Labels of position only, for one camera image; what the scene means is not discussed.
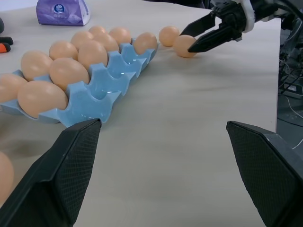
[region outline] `table surface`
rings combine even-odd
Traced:
[[[85,27],[41,26],[35,9],[2,12],[10,53],[0,73],[27,50],[48,49],[92,25],[125,26],[133,36],[166,25],[182,30],[207,10],[141,0],[88,1]],[[263,227],[242,183],[227,121],[275,131],[280,21],[259,22],[243,41],[193,59],[159,49],[101,130],[92,178],[75,227]],[[15,185],[64,129],[0,113],[0,151]]]

